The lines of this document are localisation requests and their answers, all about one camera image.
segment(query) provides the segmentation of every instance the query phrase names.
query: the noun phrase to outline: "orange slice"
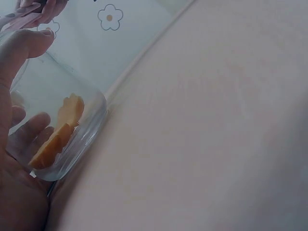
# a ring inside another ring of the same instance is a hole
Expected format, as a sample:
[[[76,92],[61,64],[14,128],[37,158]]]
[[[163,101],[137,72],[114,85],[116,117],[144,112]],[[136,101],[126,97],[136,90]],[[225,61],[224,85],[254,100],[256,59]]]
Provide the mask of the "orange slice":
[[[58,112],[58,122],[55,129],[59,129],[63,124],[68,124],[74,130],[78,126],[84,108],[85,105],[80,96],[72,93],[69,98],[65,98],[63,106]]]
[[[39,148],[29,165],[35,169],[44,169],[53,165],[56,155],[62,152],[62,149],[67,145],[72,135],[71,131],[68,124],[64,124],[56,130]]]

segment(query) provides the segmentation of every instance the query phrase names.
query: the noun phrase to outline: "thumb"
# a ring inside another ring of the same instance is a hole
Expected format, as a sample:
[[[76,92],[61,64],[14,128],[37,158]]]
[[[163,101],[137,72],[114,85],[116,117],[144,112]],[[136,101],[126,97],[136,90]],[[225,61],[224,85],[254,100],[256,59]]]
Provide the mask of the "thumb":
[[[20,7],[31,6],[34,0],[21,0]]]
[[[54,33],[50,30],[15,31],[0,46],[0,84],[10,89],[12,80],[26,59],[41,56],[53,40]]]

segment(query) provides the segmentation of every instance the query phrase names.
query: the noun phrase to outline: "glass jar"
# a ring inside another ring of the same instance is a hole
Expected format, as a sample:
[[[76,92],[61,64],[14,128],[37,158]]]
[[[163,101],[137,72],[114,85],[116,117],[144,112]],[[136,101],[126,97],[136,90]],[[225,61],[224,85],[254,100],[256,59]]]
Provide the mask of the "glass jar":
[[[0,44],[7,37],[0,35]],[[8,154],[40,179],[59,180],[102,126],[107,114],[104,95],[48,53],[24,63],[10,93],[13,114],[26,116],[10,129]]]

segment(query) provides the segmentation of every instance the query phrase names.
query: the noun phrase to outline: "flower pattern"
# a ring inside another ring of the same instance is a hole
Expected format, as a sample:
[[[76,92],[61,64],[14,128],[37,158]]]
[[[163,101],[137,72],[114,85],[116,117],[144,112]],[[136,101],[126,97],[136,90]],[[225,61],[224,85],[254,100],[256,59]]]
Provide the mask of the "flower pattern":
[[[103,30],[116,31],[120,28],[120,21],[123,18],[123,11],[117,9],[114,5],[108,4],[105,9],[98,12],[98,18],[101,21]]]
[[[41,30],[52,30],[54,32],[54,39],[56,39],[57,38],[57,32],[60,30],[60,24],[55,22],[54,20],[52,20],[48,24],[40,24],[37,27],[37,31],[41,31]]]

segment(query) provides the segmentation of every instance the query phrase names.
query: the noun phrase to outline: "fingernail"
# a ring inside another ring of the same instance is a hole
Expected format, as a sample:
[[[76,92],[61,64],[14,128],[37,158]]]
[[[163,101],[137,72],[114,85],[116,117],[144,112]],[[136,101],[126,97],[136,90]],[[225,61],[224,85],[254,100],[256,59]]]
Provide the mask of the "fingernail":
[[[40,31],[40,33],[42,33],[44,35],[47,35],[47,36],[52,35],[52,31],[51,30],[42,30],[42,31]]]

